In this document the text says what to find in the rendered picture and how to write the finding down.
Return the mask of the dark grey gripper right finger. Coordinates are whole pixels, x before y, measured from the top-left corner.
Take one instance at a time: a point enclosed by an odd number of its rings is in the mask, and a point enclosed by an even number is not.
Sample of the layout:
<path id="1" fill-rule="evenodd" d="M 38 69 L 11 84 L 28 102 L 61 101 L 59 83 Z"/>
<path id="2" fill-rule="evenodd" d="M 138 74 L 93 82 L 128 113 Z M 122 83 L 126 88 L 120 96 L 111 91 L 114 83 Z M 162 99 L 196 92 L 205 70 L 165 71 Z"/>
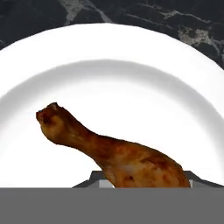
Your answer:
<path id="1" fill-rule="evenodd" d="M 191 171 L 185 171 L 185 175 L 188 177 L 191 188 L 196 187 L 214 187 L 214 188 L 224 188 L 224 185 L 219 185 L 208 180 L 201 179 Z"/>

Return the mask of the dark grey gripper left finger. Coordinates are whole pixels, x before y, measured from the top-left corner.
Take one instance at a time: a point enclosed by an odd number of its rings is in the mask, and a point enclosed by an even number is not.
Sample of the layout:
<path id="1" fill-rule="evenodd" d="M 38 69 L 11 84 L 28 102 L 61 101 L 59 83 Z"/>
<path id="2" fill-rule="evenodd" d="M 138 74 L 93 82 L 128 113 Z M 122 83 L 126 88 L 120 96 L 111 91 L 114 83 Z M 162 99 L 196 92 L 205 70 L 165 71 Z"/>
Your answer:
<path id="1" fill-rule="evenodd" d="M 102 171 L 92 171 L 89 179 L 75 185 L 74 188 L 113 188 L 114 186 L 105 178 Z"/>

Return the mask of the brown roasted chicken drumstick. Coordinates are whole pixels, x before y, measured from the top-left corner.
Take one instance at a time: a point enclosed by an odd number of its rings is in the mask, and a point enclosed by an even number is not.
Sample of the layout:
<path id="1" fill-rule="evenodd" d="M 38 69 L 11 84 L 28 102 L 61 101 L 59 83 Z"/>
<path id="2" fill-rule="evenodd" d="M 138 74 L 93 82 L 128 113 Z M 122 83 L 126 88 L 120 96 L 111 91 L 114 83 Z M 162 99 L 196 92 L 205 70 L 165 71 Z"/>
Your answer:
<path id="1" fill-rule="evenodd" d="M 38 111 L 36 119 L 49 141 L 91 157 L 116 188 L 190 186 L 182 166 L 164 153 L 96 134 L 55 102 Z"/>

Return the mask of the white round plate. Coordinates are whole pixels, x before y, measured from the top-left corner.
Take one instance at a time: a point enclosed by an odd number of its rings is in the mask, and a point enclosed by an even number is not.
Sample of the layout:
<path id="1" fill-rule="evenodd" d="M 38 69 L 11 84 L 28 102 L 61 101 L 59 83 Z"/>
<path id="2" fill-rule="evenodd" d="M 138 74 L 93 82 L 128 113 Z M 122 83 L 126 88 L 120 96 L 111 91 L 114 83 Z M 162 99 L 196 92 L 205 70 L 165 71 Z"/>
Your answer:
<path id="1" fill-rule="evenodd" d="M 71 187 L 95 169 L 43 136 L 36 114 L 50 103 L 224 185 L 224 69 L 187 44 L 135 26 L 76 24 L 0 50 L 0 187 Z"/>

